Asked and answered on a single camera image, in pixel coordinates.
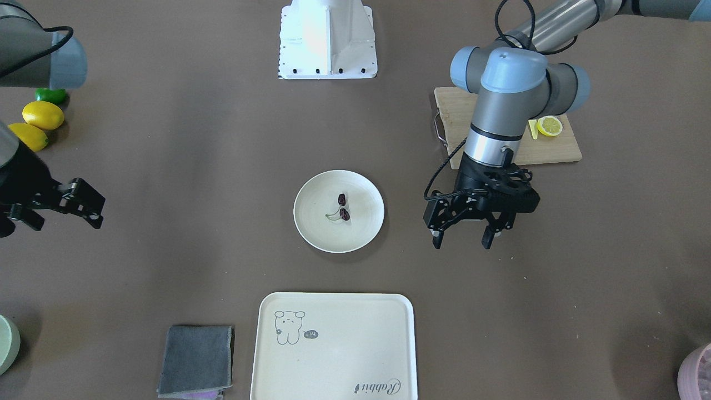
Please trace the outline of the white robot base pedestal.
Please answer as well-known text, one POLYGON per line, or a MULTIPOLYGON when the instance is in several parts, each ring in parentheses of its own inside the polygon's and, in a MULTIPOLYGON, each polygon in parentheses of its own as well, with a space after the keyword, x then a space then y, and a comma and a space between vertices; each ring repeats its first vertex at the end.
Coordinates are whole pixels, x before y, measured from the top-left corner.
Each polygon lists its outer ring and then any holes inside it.
POLYGON ((280 16, 280 79, 377 76, 371 7, 361 1, 292 1, 280 16))

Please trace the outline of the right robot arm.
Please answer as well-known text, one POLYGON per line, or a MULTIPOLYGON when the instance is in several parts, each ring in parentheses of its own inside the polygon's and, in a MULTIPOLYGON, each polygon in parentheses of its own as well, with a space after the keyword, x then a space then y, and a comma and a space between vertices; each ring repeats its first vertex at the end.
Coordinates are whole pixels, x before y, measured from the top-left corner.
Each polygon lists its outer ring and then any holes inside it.
MULTIPOLYGON (((16 1, 2 2, 2 87, 79 88, 87 75, 86 53, 69 26, 43 27, 16 1)), ((2 237, 16 222, 40 231, 40 210, 83 218, 92 228, 103 223, 105 198, 83 179, 53 179, 47 165, 2 125, 2 237)))

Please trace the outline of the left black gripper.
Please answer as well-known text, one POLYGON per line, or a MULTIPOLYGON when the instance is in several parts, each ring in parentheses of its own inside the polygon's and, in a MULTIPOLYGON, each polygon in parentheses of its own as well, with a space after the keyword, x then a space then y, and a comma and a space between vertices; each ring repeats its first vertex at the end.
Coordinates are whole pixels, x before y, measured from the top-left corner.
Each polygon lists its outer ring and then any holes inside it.
POLYGON ((495 237, 513 228, 518 213, 533 213, 540 195, 533 189, 533 173, 515 163, 491 167, 464 158, 452 192, 432 190, 437 175, 449 166, 443 162, 435 171, 424 191, 427 203, 423 220, 431 230, 434 248, 440 249, 445 231, 462 221, 486 220, 482 246, 490 249, 495 237))

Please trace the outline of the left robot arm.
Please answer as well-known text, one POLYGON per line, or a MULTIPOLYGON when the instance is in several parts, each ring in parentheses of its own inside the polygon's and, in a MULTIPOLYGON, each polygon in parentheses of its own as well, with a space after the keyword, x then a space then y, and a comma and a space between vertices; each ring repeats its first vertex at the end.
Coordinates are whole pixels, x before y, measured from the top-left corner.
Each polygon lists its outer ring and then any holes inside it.
POLYGON ((434 248, 459 221, 487 221, 483 248, 514 226, 520 213, 532 213, 540 195, 532 173, 514 157, 528 121, 559 116, 579 108, 589 97, 587 72, 574 65, 550 64, 547 56, 566 50, 580 33, 612 16, 628 14, 687 21, 709 21, 708 1, 558 1, 537 16, 503 31, 485 47, 469 46, 454 56, 450 76, 457 88, 477 102, 451 193, 424 190, 424 222, 434 248))

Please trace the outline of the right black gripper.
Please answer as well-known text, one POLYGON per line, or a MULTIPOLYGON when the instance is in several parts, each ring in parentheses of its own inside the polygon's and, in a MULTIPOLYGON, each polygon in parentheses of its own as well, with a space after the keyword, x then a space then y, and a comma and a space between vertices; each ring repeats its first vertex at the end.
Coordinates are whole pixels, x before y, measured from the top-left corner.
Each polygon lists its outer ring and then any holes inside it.
POLYGON ((15 221, 41 231, 45 218, 38 209, 52 209, 83 218, 94 229, 103 223, 105 197, 86 180, 75 178, 67 184, 53 179, 47 165, 23 142, 2 164, 1 170, 1 237, 10 236, 15 221))

